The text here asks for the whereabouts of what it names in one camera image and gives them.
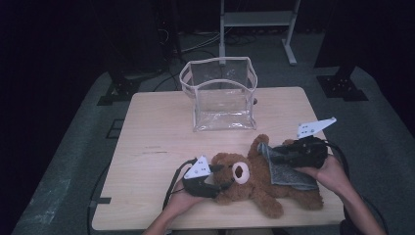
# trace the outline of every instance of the transparent plastic box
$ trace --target transparent plastic box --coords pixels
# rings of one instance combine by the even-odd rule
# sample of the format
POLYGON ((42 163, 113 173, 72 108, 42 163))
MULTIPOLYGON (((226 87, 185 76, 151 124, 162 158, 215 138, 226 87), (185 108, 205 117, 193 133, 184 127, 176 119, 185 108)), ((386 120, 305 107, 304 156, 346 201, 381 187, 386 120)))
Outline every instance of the transparent plastic box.
POLYGON ((194 131, 256 129, 253 115, 257 77, 248 57, 189 62, 180 73, 194 104, 194 131))

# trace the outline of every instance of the metal stand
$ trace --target metal stand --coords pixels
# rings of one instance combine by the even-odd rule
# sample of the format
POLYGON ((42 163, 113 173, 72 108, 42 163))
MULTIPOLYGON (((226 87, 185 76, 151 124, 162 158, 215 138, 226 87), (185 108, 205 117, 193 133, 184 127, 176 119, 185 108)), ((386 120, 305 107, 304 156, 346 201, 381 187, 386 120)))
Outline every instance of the metal stand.
POLYGON ((291 66, 297 64, 297 60, 291 49, 290 43, 293 36, 294 26, 299 13, 300 0, 296 0, 293 11, 280 12, 235 12, 225 13, 225 0, 220 2, 220 42, 219 57, 225 57, 225 27, 230 26, 275 26, 288 25, 287 39, 282 39, 291 66))

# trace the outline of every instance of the teddy bear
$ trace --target teddy bear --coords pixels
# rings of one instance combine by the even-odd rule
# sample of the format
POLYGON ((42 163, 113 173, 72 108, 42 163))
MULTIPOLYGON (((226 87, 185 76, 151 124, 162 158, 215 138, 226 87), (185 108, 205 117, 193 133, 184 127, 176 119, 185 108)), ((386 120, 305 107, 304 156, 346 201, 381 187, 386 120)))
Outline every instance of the teddy bear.
POLYGON ((213 183, 220 185, 234 180, 227 190, 219 193, 215 201, 220 205, 228 205, 234 201, 251 199, 262 212, 273 218, 281 217, 284 213, 278 198, 292 198, 306 210, 321 210, 323 201, 318 187, 299 190, 293 186, 271 183, 268 161, 258 151, 260 143, 268 144, 269 137, 258 135, 251 144, 247 158, 232 153, 219 153, 212 158, 212 165, 223 165, 220 171, 213 174, 213 183))

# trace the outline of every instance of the hand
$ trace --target hand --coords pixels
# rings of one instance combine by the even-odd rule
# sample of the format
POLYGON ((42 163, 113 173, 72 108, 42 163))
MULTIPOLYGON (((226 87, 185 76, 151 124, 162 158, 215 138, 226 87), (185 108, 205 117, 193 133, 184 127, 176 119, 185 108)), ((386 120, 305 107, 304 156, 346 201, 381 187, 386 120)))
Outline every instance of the hand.
POLYGON ((171 194, 167 206, 165 206, 161 214, 159 214, 143 234, 163 235, 174 218, 186 212, 193 205, 204 199, 205 198, 194 197, 187 193, 184 190, 183 182, 179 180, 174 186, 173 193, 171 194))
POLYGON ((298 167, 296 170, 310 175, 337 195, 341 194, 345 188, 352 187, 343 171, 342 165, 332 155, 327 157, 319 169, 315 167, 298 167))
POLYGON ((183 182, 179 180, 174 186, 173 193, 165 210, 175 215, 180 215, 190 209, 193 205, 203 201, 205 198, 194 197, 184 190, 183 182))

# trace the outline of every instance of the black cable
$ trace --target black cable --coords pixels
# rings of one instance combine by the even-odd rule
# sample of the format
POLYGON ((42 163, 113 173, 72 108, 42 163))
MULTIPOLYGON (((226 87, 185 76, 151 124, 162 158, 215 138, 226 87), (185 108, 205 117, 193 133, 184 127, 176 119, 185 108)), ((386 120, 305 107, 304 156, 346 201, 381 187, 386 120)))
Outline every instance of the black cable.
POLYGON ((191 165, 193 165, 196 161, 197 161, 197 159, 196 159, 196 158, 194 158, 193 160, 186 161, 186 163, 182 164, 182 165, 181 165, 181 166, 180 166, 180 167, 176 170, 176 172, 174 173, 173 178, 171 179, 170 186, 168 187, 168 190, 167 190, 167 192, 165 193, 164 202, 162 203, 162 209, 163 209, 163 210, 164 210, 165 206, 167 206, 167 203, 168 203, 168 201, 169 201, 169 199, 170 199, 170 195, 172 194, 173 188, 174 188, 174 186, 176 185, 177 178, 179 177, 179 174, 180 174, 180 172, 181 172, 181 169, 182 169, 185 165, 187 165, 187 164, 191 164, 191 165))
POLYGON ((101 178, 103 177, 104 173, 110 167, 110 164, 111 164, 111 162, 109 162, 105 166, 105 168, 101 171, 100 176, 98 177, 97 181, 95 182, 94 187, 92 188, 91 195, 89 196, 89 204, 90 205, 88 206, 87 211, 86 211, 86 231, 87 231, 88 235, 91 234, 91 224, 89 223, 89 217, 90 217, 90 214, 91 214, 91 203, 93 202, 94 193, 95 193, 95 190, 97 190, 98 184, 101 181, 101 178))
MULTIPOLYGON (((348 169, 348 162, 347 162, 346 156, 343 153, 343 151, 339 148, 338 145, 336 145, 335 143, 330 142, 328 140, 326 140, 326 146, 328 146, 328 147, 330 147, 330 148, 332 148, 332 149, 334 149, 334 150, 336 150, 338 152, 339 157, 340 157, 341 162, 342 162, 342 165, 343 165, 344 172, 346 174, 346 177, 347 177, 348 180, 350 180, 349 169, 348 169)), ((365 202, 367 205, 369 205, 370 208, 372 208, 376 212, 376 214, 378 215, 378 217, 382 221, 382 225, 384 226, 385 232, 387 234, 389 234, 387 222, 386 222, 385 218, 382 216, 381 212, 378 210, 378 208, 372 202, 370 202, 367 198, 365 198, 364 196, 362 196, 360 194, 359 194, 359 196, 363 200, 363 202, 365 202)), ((351 224, 351 226, 353 227, 353 229, 356 230, 356 231, 358 231, 358 234, 362 234, 360 232, 360 230, 356 227, 356 225, 354 225, 354 223, 351 221, 351 218, 350 218, 350 216, 349 216, 349 214, 348 214, 348 212, 347 212, 346 209, 345 209, 345 218, 351 224)))
POLYGON ((153 92, 155 92, 155 91, 157 91, 157 89, 163 84, 163 83, 165 83, 166 81, 168 81, 169 79, 174 79, 174 84, 176 84, 176 89, 178 89, 178 87, 177 87, 177 81, 176 81, 176 79, 175 79, 175 77, 178 75, 178 74, 180 74, 180 72, 178 72, 177 74, 171 74, 171 76, 170 77, 168 77, 168 78, 165 78, 163 81, 161 81, 154 89, 153 89, 153 92))

